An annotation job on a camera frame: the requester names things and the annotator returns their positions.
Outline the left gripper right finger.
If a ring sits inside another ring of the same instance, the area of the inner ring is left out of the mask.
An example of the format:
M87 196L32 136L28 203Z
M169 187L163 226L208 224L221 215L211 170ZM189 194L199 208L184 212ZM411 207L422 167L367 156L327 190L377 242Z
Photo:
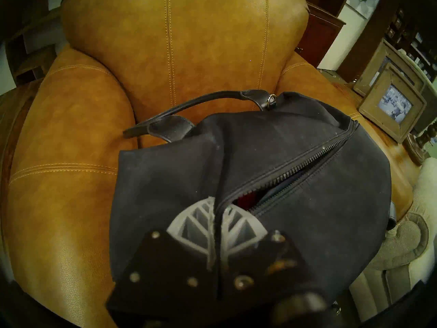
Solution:
M308 266L291 238L254 215L226 208L221 224L219 303L255 303L308 294Z

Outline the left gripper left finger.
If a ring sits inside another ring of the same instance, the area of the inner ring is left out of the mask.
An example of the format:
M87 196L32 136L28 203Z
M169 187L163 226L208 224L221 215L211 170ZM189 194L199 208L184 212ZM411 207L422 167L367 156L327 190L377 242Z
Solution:
M214 198L153 228L117 276L106 308L111 317L181 317L196 301L211 300Z

